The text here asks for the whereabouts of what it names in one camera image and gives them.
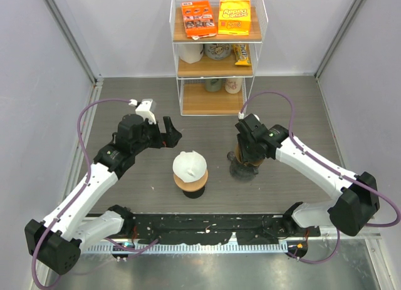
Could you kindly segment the smoky grey plastic dripper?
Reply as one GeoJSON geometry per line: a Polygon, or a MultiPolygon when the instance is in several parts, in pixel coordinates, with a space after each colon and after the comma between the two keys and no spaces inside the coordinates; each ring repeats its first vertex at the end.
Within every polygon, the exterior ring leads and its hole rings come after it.
{"type": "Polygon", "coordinates": [[[259,167],[247,166],[241,164],[235,157],[231,162],[230,171],[234,175],[257,175],[259,173],[259,167]]]}

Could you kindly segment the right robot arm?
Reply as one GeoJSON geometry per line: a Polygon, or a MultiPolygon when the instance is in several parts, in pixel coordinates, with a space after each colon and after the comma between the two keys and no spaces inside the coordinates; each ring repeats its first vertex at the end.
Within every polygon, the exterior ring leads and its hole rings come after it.
{"type": "Polygon", "coordinates": [[[298,236],[307,227],[334,226],[356,236],[380,208],[375,178],[357,175],[335,165],[309,149],[281,125],[266,128],[254,114],[238,114],[236,161],[253,170],[271,158],[286,164],[310,179],[329,196],[326,202],[297,202],[283,221],[287,234],[298,236]]]}

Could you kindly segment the brown paper coffee filter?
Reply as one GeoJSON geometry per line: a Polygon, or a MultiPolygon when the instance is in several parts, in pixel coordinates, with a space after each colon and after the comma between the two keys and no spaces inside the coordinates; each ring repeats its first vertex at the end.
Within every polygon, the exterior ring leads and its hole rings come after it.
{"type": "Polygon", "coordinates": [[[239,145],[236,145],[236,147],[234,149],[234,154],[235,154],[236,159],[243,165],[247,165],[247,166],[251,166],[252,165],[254,167],[258,167],[264,162],[264,160],[258,160],[258,161],[255,161],[255,162],[248,162],[248,161],[243,160],[242,157],[241,157],[241,154],[240,154],[239,145]]]}

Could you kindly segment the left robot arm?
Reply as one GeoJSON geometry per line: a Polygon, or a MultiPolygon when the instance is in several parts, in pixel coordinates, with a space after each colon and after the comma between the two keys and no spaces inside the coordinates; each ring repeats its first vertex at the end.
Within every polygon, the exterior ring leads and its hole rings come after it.
{"type": "Polygon", "coordinates": [[[160,131],[153,113],[125,115],[112,140],[102,147],[88,171],[62,203],[42,221],[30,220],[24,234],[34,269],[43,263],[62,276],[77,263],[81,253],[103,238],[116,234],[130,237],[134,230],[133,214],[124,207],[110,207],[92,224],[82,220],[100,197],[114,186],[135,164],[137,155],[148,148],[174,148],[182,134],[170,117],[163,118],[165,130],[160,131]]]}

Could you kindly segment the white paper coffee filter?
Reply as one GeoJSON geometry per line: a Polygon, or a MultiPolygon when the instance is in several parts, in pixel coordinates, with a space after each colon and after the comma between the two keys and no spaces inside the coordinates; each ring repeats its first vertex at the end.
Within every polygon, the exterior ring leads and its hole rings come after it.
{"type": "Polygon", "coordinates": [[[180,152],[173,161],[172,170],[183,182],[192,183],[205,175],[207,162],[201,154],[194,150],[192,152],[180,152]]]}

